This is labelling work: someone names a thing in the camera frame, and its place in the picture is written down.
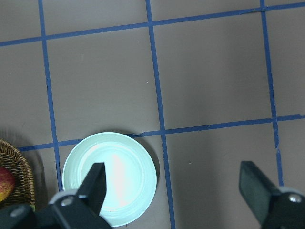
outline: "grid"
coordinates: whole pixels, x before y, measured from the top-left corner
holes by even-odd
[[[75,145],[75,144],[79,143],[82,139],[71,139],[71,140],[67,140],[67,141],[58,141],[58,139],[57,139],[56,123],[55,123],[54,108],[53,108],[52,88],[51,88],[51,76],[50,76],[50,70],[49,70],[47,40],[74,37],[74,36],[82,36],[82,35],[109,32],[109,31],[119,31],[119,30],[128,30],[128,29],[148,27],[149,36],[150,36],[151,53],[152,53],[152,64],[153,64],[153,70],[154,70],[155,88],[156,88],[156,94],[157,94],[160,130],[147,131],[147,132],[144,132],[141,134],[130,133],[127,135],[132,138],[154,136],[154,135],[161,136],[162,147],[163,147],[163,156],[164,156],[165,180],[166,180],[168,204],[169,204],[169,211],[170,211],[170,222],[171,222],[172,229],[175,228],[175,219],[174,219],[174,211],[173,211],[173,198],[172,198],[171,179],[170,179],[170,170],[169,170],[169,161],[168,161],[168,155],[167,155],[167,143],[166,143],[166,135],[168,135],[168,134],[186,133],[186,132],[193,132],[193,131],[204,131],[204,130],[227,128],[227,127],[234,127],[234,126],[243,126],[243,125],[256,125],[256,124],[272,123],[273,130],[274,130],[274,145],[276,148],[278,182],[279,182],[280,186],[283,186],[284,181],[283,181],[281,153],[280,153],[280,148],[279,148],[278,122],[295,120],[295,119],[304,119],[305,115],[296,114],[296,115],[277,116],[274,89],[273,89],[274,86],[273,86],[272,65],[271,65],[272,60],[271,60],[271,56],[270,56],[266,12],[271,11],[271,10],[283,10],[283,9],[290,9],[290,8],[305,7],[305,2],[284,4],[284,5],[275,5],[275,6],[266,6],[264,0],[260,0],[260,7],[258,7],[258,8],[245,9],[245,10],[234,10],[234,11],[229,11],[229,12],[220,12],[220,13],[204,14],[204,15],[191,16],[191,17],[153,21],[150,0],[145,0],[145,1],[146,1],[146,11],[147,11],[147,22],[120,25],[120,26],[112,26],[112,27],[107,27],[107,28],[90,29],[90,30],[84,30],[84,31],[67,32],[67,33],[60,33],[60,34],[53,34],[53,35],[46,35],[45,23],[44,23],[43,1],[38,0],[39,16],[40,16],[40,24],[41,24],[41,36],[0,42],[0,47],[21,44],[21,43],[28,43],[28,42],[37,42],[37,41],[42,42],[46,84],[47,84],[47,88],[48,88],[47,96],[48,96],[48,105],[49,105],[49,115],[50,115],[50,120],[51,120],[51,132],[52,132],[53,142],[47,143],[47,144],[41,144],[41,145],[20,147],[20,150],[21,151],[30,151],[30,150],[35,150],[35,149],[54,148],[55,159],[56,159],[57,181],[58,181],[59,191],[62,190],[59,147]],[[271,108],[272,118],[243,120],[243,121],[219,123],[219,124],[211,124],[211,125],[200,125],[200,126],[166,129],[165,123],[164,123],[162,93],[161,93],[161,85],[160,85],[160,79],[159,79],[157,50],[156,50],[156,46],[155,46],[153,27],[157,26],[157,25],[166,25],[166,24],[173,24],[173,23],[179,23],[179,22],[185,22],[185,21],[198,21],[198,20],[205,20],[205,19],[211,19],[211,18],[229,17],[229,16],[234,16],[234,15],[241,15],[241,14],[246,14],[246,13],[256,13],[256,12],[261,13],[261,19],[262,19],[264,51],[265,51],[265,58],[266,58],[269,96],[270,96],[270,108]]]

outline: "tile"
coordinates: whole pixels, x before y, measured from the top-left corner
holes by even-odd
[[[181,18],[209,13],[244,10],[259,7],[259,0],[151,0],[152,16],[156,20]]]
[[[43,9],[47,34],[147,21],[143,0],[45,0]]]
[[[265,5],[272,6],[272,5],[291,4],[298,2],[302,2],[302,1],[301,0],[265,0]]]
[[[25,151],[34,175],[36,209],[47,206],[49,200],[58,192],[55,154],[53,148]]]
[[[284,174],[284,185],[305,193],[304,135],[305,120],[279,122],[280,150]]]
[[[13,145],[52,142],[41,42],[0,48],[0,138]]]
[[[243,160],[276,185],[271,124],[167,135],[177,229],[260,228],[238,189]]]
[[[260,14],[154,31],[166,128],[271,116]]]
[[[48,42],[59,141],[160,129],[147,28]]]
[[[129,223],[127,226],[117,227],[118,229],[168,229],[170,228],[169,211],[167,202],[167,192],[164,174],[163,151],[160,136],[150,136],[135,138],[150,154],[156,167],[158,183],[154,199],[148,209],[137,220]],[[60,147],[61,168],[65,160],[73,149],[73,146]]]
[[[0,42],[41,36],[37,0],[2,0]]]
[[[277,115],[304,115],[305,8],[267,13]]]

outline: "round plate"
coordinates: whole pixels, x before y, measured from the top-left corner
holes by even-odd
[[[157,185],[156,170],[147,151],[119,133],[99,133],[85,138],[65,162],[63,189],[78,189],[96,162],[104,162],[106,169],[107,193],[100,216],[112,227],[137,219],[153,200]]]

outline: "basket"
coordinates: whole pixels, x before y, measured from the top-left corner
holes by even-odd
[[[30,204],[35,208],[32,169],[22,153],[12,144],[0,139],[0,166],[15,176],[13,192],[2,202],[0,209],[13,204]]]

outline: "plate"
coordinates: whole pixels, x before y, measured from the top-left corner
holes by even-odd
[[[156,169],[148,152],[119,133],[89,136],[74,147],[65,162],[63,190],[78,189],[96,162],[104,162],[106,170],[107,193],[100,216],[112,227],[136,220],[149,207],[156,191]]]

